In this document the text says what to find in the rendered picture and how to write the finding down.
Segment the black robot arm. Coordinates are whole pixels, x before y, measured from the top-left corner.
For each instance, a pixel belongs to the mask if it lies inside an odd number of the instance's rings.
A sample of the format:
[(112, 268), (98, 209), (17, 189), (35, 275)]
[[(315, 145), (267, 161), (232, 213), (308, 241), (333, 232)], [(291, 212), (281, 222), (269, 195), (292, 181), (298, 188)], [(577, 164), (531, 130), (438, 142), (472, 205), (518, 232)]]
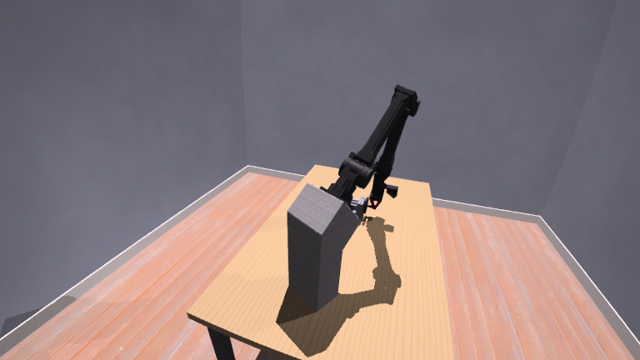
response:
[[(353, 193), (357, 187), (366, 188), (374, 174), (373, 184), (383, 185), (383, 187), (377, 187), (376, 196), (383, 197), (384, 190), (387, 189), (386, 193), (395, 198), (398, 195), (398, 186), (386, 184), (384, 181), (393, 170), (395, 152), (408, 115), (414, 117), (418, 111), (420, 101), (417, 99), (415, 91), (397, 84), (394, 88), (391, 104), (367, 143), (358, 153), (351, 152), (342, 162), (337, 182), (331, 183), (328, 189), (322, 186), (319, 189), (344, 201), (353, 210), (351, 204)], [(379, 158), (380, 161), (377, 160), (374, 163), (386, 139), (387, 142), (382, 156)]]

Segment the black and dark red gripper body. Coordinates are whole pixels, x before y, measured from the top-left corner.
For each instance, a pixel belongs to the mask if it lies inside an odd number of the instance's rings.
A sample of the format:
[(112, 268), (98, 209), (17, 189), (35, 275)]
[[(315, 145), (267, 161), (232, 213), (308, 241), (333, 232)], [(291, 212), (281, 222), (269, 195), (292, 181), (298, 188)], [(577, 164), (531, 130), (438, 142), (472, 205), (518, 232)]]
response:
[(378, 187), (383, 187), (383, 185), (377, 186), (375, 184), (372, 184), (372, 190), (370, 192), (369, 198), (372, 198), (374, 200), (378, 200), (379, 202), (381, 202), (383, 200), (383, 197), (376, 196)]

